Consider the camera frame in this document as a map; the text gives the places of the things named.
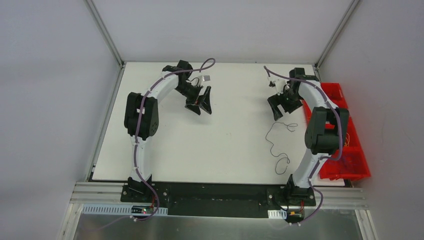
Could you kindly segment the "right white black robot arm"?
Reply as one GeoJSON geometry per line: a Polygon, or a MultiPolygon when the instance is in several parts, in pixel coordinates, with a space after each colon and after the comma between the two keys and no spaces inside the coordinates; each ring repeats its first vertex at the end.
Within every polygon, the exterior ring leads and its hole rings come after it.
{"type": "Polygon", "coordinates": [[[274,204],[280,206],[315,206],[313,181],[326,161],[338,161],[345,144],[350,113],[339,107],[324,92],[315,75],[305,74],[296,67],[289,76],[277,74],[265,68],[269,86],[276,93],[267,99],[278,121],[284,113],[292,113],[307,104],[311,112],[304,143],[306,152],[286,185],[271,195],[274,204]]]}

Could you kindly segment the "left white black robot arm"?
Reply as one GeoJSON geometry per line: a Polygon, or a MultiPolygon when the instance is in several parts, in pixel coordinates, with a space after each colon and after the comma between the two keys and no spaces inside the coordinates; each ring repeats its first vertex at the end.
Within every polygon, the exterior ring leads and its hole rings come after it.
{"type": "Polygon", "coordinates": [[[127,96],[124,127],[132,144],[132,170],[122,190],[121,201],[147,202],[154,199],[152,187],[151,141],[159,129],[159,104],[173,90],[185,97],[184,107],[201,115],[212,114],[210,85],[204,82],[211,77],[203,72],[209,66],[205,63],[194,69],[192,65],[180,60],[176,66],[165,66],[145,94],[130,92],[127,96]]]}

